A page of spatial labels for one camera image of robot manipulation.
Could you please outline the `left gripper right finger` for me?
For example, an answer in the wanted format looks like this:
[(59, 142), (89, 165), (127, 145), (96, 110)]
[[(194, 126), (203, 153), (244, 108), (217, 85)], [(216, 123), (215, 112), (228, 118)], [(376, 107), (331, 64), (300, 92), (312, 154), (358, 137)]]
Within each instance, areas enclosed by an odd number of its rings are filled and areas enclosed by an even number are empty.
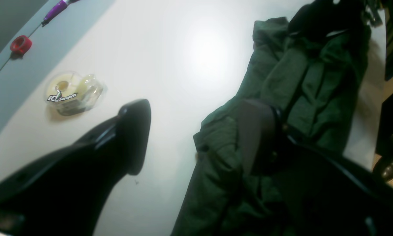
[(393, 188), (319, 148), (263, 100), (243, 100), (238, 137), (246, 175), (268, 176), (299, 235), (393, 236)]

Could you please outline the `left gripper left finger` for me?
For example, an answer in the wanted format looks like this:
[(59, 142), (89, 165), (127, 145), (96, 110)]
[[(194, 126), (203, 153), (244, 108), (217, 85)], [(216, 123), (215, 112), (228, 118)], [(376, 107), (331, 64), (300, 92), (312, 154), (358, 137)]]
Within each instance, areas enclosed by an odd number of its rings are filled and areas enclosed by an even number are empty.
[(75, 143), (1, 181), (0, 233), (92, 236), (117, 182), (140, 173), (150, 125), (150, 102), (132, 101)]

